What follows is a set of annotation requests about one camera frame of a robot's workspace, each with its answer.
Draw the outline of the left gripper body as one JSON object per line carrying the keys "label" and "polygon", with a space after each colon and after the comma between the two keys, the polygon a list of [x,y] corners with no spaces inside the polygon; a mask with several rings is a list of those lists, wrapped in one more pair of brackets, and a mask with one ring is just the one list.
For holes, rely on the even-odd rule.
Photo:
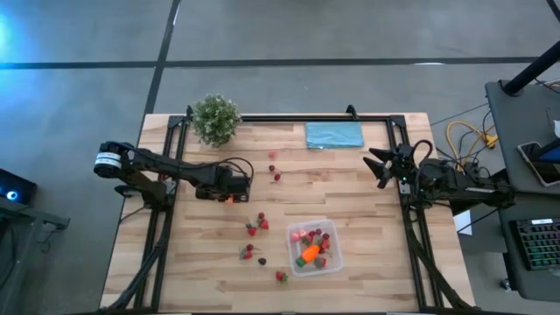
{"label": "left gripper body", "polygon": [[227,181],[227,166],[208,167],[206,176],[196,185],[195,197],[199,200],[225,201],[228,198]]}

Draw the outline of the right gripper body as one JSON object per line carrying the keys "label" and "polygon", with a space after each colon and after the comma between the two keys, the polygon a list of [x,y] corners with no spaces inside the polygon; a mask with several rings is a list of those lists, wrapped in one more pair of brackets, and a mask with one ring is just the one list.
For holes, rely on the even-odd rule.
{"label": "right gripper body", "polygon": [[399,144],[393,151],[393,159],[382,161],[387,170],[381,175],[378,183],[379,188],[384,188],[392,178],[397,178],[408,183],[416,172],[414,162],[414,150],[406,144]]}

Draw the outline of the clear plastic tupperware container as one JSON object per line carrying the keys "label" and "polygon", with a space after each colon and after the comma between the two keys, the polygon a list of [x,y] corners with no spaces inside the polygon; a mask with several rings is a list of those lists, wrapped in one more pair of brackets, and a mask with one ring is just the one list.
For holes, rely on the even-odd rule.
{"label": "clear plastic tupperware container", "polygon": [[[328,239],[330,242],[330,248],[328,250],[321,250],[317,257],[324,257],[326,259],[326,266],[323,269],[317,269],[314,266],[313,261],[307,263],[303,268],[298,267],[295,264],[295,260],[300,256],[301,252],[308,248],[302,243],[304,237],[299,236],[299,241],[293,242],[291,240],[291,235],[298,233],[300,230],[306,231],[307,235],[310,231],[315,231],[317,228],[322,230],[322,234],[316,234],[311,237],[312,245],[317,244],[321,247],[321,242],[323,240],[322,235],[327,233],[330,235]],[[337,234],[337,229],[332,220],[314,220],[300,223],[290,224],[286,228],[287,246],[288,246],[288,256],[290,260],[290,269],[294,276],[296,277],[308,277],[317,276],[327,273],[338,272],[342,270],[343,267],[343,257],[341,254],[341,246]]]}

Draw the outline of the orange toy carrot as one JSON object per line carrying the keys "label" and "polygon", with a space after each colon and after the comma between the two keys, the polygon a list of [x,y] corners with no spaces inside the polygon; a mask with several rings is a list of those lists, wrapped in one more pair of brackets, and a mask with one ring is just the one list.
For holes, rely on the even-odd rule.
{"label": "orange toy carrot", "polygon": [[307,263],[313,261],[318,256],[320,250],[321,247],[319,245],[311,245],[301,252],[300,256],[295,260],[295,264],[303,268]]}

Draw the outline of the folded light blue cloth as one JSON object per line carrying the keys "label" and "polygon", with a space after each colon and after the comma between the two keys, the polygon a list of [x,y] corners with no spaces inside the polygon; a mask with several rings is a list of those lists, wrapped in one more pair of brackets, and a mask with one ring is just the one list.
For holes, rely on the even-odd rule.
{"label": "folded light blue cloth", "polygon": [[353,148],[365,144],[359,122],[307,122],[305,141],[311,149]]}

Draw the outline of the small green potted plant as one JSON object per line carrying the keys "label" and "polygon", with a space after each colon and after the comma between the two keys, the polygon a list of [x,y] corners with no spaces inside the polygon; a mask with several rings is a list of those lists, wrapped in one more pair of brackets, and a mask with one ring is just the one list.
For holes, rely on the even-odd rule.
{"label": "small green potted plant", "polygon": [[228,143],[242,122],[237,105],[220,94],[208,94],[192,105],[192,126],[203,144],[214,148]]}

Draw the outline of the white paper sheet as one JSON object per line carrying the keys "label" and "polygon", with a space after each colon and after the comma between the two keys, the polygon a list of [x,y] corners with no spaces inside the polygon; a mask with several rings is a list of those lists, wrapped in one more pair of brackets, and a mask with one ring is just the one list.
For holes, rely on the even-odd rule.
{"label": "white paper sheet", "polygon": [[455,228],[458,234],[460,235],[472,235],[472,216],[471,211],[467,210],[463,213],[459,213],[453,216]]}

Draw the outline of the grey desk with pole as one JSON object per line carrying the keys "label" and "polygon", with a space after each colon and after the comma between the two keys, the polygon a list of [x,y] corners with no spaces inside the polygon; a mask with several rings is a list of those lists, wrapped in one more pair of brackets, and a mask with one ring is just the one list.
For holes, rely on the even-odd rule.
{"label": "grey desk with pole", "polygon": [[529,85],[510,96],[498,82],[485,85],[510,185],[520,193],[560,195],[560,183],[542,185],[518,147],[529,142],[544,146],[556,140],[554,121],[560,120],[560,94]]}

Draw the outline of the smartphone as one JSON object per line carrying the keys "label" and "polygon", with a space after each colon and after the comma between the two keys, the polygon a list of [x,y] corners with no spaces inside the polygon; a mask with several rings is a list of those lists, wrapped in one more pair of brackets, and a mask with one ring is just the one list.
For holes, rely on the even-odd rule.
{"label": "smartphone", "polygon": [[542,147],[538,142],[529,142],[518,145],[517,150],[542,186],[560,184],[560,164],[544,163],[538,160],[537,154]]}

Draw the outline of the grey desk with keyboard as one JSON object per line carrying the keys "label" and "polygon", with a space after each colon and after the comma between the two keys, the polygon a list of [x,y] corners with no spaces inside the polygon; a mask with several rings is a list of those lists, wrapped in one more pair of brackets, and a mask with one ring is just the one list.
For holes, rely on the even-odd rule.
{"label": "grey desk with keyboard", "polygon": [[511,221],[560,218],[560,196],[518,193],[514,204],[498,215],[507,247],[503,259],[512,290],[525,299],[560,303],[560,269],[526,270],[510,228]]}

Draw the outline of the black tablet with blue screen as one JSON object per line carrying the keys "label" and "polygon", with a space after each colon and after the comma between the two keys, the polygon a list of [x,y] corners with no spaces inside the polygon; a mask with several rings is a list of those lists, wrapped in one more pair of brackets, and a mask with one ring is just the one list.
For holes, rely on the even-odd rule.
{"label": "black tablet with blue screen", "polygon": [[560,164],[560,138],[543,146],[537,157],[544,163]]}

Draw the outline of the backlit computer keyboard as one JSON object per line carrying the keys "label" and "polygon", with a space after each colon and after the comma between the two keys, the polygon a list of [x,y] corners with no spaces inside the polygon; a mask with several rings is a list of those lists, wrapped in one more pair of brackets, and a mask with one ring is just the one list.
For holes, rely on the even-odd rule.
{"label": "backlit computer keyboard", "polygon": [[512,220],[509,224],[527,270],[560,269],[560,218]]}

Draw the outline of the grey metal stand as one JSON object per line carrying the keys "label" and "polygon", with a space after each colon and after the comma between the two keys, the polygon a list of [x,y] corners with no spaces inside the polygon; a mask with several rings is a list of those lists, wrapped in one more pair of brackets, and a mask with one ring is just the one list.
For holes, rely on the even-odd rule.
{"label": "grey metal stand", "polygon": [[32,251],[37,247],[37,239],[45,224],[54,226],[56,229],[67,228],[70,219],[60,217],[45,211],[36,210],[26,205],[0,199],[0,214],[10,219],[10,225],[29,224],[26,237],[18,243],[15,235],[10,247],[10,262],[8,274],[0,282],[0,315],[10,315],[15,309],[18,293],[25,278],[25,272],[31,261]]}

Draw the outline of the black computer with blue light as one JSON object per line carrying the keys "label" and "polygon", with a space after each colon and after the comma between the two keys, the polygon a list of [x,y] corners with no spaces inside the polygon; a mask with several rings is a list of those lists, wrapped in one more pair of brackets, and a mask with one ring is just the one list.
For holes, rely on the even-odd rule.
{"label": "black computer with blue light", "polygon": [[33,201],[37,187],[30,180],[0,169],[0,198],[29,206]]}

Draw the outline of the black aluminium rig frame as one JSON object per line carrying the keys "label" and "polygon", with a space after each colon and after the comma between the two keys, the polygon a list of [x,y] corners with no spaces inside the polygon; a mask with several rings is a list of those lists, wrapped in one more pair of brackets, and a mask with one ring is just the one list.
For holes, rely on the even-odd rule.
{"label": "black aluminium rig frame", "polygon": [[[405,238],[399,191],[378,189],[363,163],[366,148],[309,150],[308,115],[246,117],[236,136],[219,149],[189,132],[183,157],[206,162],[236,157],[255,175],[249,201],[198,200],[187,183],[178,186],[167,256],[149,274],[131,303],[147,312],[414,312],[420,301]],[[274,159],[270,151],[276,151]],[[275,174],[281,174],[278,181]],[[269,228],[258,226],[264,213]],[[289,275],[286,228],[330,220],[337,229],[341,271]],[[246,224],[257,226],[250,236]],[[240,259],[252,244],[253,256]],[[259,258],[267,260],[265,265]]]}

